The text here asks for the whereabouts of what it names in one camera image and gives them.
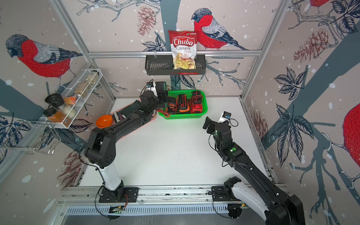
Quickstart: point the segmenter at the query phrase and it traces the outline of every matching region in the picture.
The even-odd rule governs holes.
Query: green basket
[[[195,90],[178,90],[178,91],[169,91],[168,96],[177,98],[179,94],[186,94],[186,97],[190,99],[192,97],[192,91]],[[189,113],[189,114],[170,114],[170,117],[167,118],[164,114],[159,113],[160,116],[164,117],[167,120],[173,119],[189,119],[189,118],[200,118],[207,112],[207,103],[204,92],[200,91],[201,95],[203,96],[203,112],[202,113]]]

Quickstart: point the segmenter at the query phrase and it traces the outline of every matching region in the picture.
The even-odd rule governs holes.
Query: bird head
[[[211,11],[207,8],[197,9],[191,19],[195,20],[195,22],[198,23],[205,15],[211,15]]]
[[[21,34],[14,34],[11,37],[9,37],[6,40],[6,48],[8,49],[9,55],[11,57],[13,56],[24,57],[21,46],[27,40],[29,40],[29,38]]]

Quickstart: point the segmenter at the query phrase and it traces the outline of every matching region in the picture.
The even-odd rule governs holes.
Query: bird mural
[[[219,50],[223,46],[235,46],[242,50],[247,50],[240,46],[226,31],[226,28],[215,20],[209,9],[197,9],[191,19],[195,20],[194,31],[198,32],[198,42],[205,49],[212,48]]]
[[[360,103],[352,108],[345,116],[343,123],[344,144],[333,143],[330,140],[329,134],[322,134],[326,135],[330,143],[330,146],[326,149],[327,151],[330,151],[332,145],[345,149],[356,164],[360,166]],[[340,171],[340,173],[344,174],[350,180],[351,186],[348,186],[348,188],[354,189],[354,182],[360,178],[360,174],[354,178],[350,178],[346,172]]]
[[[316,15],[318,15],[318,14],[323,13],[323,12],[320,11],[319,7],[324,5],[325,3],[327,3],[330,0],[300,0],[300,1],[296,2],[296,3],[294,3],[294,5],[299,4],[300,2],[303,2],[303,1],[307,1],[307,2],[310,3],[310,7],[307,10],[305,9],[306,10],[306,12],[305,12],[306,15],[307,15],[307,12],[309,11],[309,9],[311,8],[311,6],[315,6],[315,7],[318,8],[318,13],[316,14]]]
[[[21,34],[14,34],[9,37],[6,40],[6,48],[11,57],[17,56],[20,61],[37,75],[58,77],[59,86],[62,86],[60,84],[61,76],[66,71],[71,71],[71,62],[76,57],[82,56],[82,54],[75,51],[68,51],[55,45],[42,44],[30,40]]]

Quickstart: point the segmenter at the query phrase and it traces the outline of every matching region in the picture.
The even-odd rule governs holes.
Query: black jar lid
[[[63,97],[59,93],[54,93],[54,94],[47,96],[45,98],[45,102],[53,107],[59,107],[65,103]]]
[[[55,108],[49,107],[47,109],[44,110],[44,115],[46,117],[52,116],[57,112],[57,110]]]

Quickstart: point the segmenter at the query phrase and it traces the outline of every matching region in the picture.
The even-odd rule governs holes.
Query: white table
[[[136,99],[117,99],[112,111]],[[157,117],[116,143],[114,160],[124,185],[202,185],[223,184],[229,177],[245,179],[230,166],[221,167],[222,159],[208,143],[202,129],[206,116],[217,121],[223,111],[239,122],[232,127],[233,141],[242,147],[265,175],[244,111],[236,97],[207,98],[208,112],[199,119],[166,120]],[[80,186],[101,186],[94,167],[87,167]]]

